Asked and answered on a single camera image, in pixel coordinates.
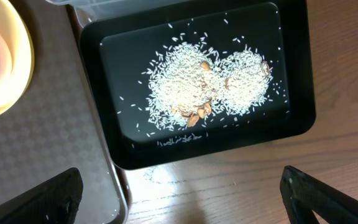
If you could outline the yellow round plate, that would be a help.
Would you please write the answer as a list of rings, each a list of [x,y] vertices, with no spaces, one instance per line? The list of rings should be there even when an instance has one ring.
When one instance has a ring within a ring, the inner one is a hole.
[[[0,1],[0,35],[12,57],[11,75],[0,85],[0,115],[24,94],[34,71],[34,45],[26,24],[9,1]]]

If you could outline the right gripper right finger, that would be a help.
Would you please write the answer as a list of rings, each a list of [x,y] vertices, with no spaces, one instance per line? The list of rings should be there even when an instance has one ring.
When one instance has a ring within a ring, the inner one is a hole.
[[[284,167],[280,193],[290,223],[358,223],[358,200],[293,167]]]

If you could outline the rice food waste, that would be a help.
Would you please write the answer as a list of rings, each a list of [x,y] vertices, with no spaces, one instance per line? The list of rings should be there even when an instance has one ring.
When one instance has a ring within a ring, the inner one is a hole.
[[[290,115],[278,12],[226,12],[106,39],[126,146],[170,147]]]

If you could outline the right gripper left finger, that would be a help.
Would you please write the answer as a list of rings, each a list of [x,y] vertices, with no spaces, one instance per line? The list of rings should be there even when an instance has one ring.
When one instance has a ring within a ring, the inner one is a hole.
[[[0,205],[0,223],[73,224],[83,181],[72,167]]]

